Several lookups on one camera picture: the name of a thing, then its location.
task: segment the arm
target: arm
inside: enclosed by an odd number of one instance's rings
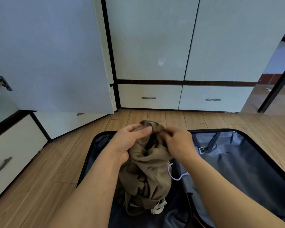
[[[213,222],[218,228],[285,227],[285,222],[228,182],[196,152],[191,134],[169,127],[161,133],[169,152],[190,173]]]
[[[121,165],[129,158],[128,149],[145,137],[152,127],[132,132],[141,124],[119,130],[99,154],[76,190],[54,214],[48,227],[108,227],[110,211]]]

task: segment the suitcase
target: suitcase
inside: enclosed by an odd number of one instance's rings
[[[196,151],[205,161],[239,190],[285,221],[285,172],[248,135],[234,129],[189,132]],[[77,186],[115,133],[106,131],[95,136]],[[186,172],[177,160],[172,162],[174,178]],[[165,199],[168,204],[162,213],[145,212],[135,217],[129,216],[118,202],[113,201],[109,227],[215,227],[190,176],[183,176],[180,181],[172,180]]]

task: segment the brown fabric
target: brown fabric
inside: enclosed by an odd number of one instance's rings
[[[114,195],[129,215],[153,209],[171,187],[167,171],[171,156],[158,134],[165,127],[150,120],[140,123],[143,126],[136,130],[152,126],[152,134],[138,139],[129,149],[130,158],[120,168]]]

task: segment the hand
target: hand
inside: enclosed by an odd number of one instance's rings
[[[133,131],[141,126],[142,124],[133,124],[121,128],[107,145],[109,150],[113,150],[113,152],[118,155],[118,158],[121,158],[121,164],[128,160],[128,149],[134,145],[135,141],[152,132],[152,126],[145,127],[142,130]]]
[[[191,134],[179,127],[167,127],[167,132],[160,132],[160,136],[165,140],[169,153],[181,163],[189,155],[197,155],[193,145]]]

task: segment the person's right hand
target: person's right hand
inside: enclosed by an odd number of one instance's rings
[[[191,134],[179,127],[167,127],[167,132],[160,132],[165,140],[169,153],[178,161],[182,162],[189,155],[198,156],[195,150]]]

